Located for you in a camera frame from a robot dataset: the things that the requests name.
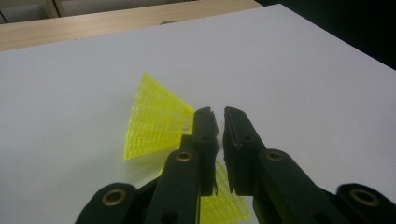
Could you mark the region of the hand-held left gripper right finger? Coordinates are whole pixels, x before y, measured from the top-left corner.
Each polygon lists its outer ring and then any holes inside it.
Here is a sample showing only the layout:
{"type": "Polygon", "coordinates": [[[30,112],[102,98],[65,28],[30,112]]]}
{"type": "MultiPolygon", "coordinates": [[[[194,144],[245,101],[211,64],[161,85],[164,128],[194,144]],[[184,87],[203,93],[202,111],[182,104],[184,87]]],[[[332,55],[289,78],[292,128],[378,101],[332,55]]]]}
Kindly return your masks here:
{"type": "Polygon", "coordinates": [[[265,145],[244,111],[227,106],[224,118],[222,141],[230,191],[239,196],[252,196],[256,160],[265,145]]]}

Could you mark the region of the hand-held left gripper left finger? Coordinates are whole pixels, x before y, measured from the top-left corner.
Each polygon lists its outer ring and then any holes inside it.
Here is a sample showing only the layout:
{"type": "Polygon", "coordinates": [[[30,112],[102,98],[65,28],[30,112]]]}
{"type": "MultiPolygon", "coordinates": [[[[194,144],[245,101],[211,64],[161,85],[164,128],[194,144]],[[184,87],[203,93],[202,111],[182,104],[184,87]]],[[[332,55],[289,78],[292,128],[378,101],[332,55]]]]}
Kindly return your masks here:
{"type": "Polygon", "coordinates": [[[202,196],[211,196],[217,189],[215,162],[219,151],[218,133],[215,114],[207,106],[194,112],[192,134],[183,134],[181,138],[181,148],[192,149],[199,155],[202,196]]]}

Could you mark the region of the yellow plastic shuttlecock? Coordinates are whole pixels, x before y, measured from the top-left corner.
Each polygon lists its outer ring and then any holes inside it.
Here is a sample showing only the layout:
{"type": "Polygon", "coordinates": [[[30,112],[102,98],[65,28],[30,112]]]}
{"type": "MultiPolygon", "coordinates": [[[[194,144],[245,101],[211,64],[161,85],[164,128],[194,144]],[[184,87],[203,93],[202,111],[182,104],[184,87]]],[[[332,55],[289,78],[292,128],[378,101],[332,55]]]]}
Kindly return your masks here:
{"type": "Polygon", "coordinates": [[[229,190],[227,171],[216,161],[217,192],[201,198],[200,224],[235,224],[250,219],[244,199],[229,190]]]}
{"type": "Polygon", "coordinates": [[[192,133],[194,109],[144,73],[134,96],[123,158],[127,161],[177,148],[192,133]]]}

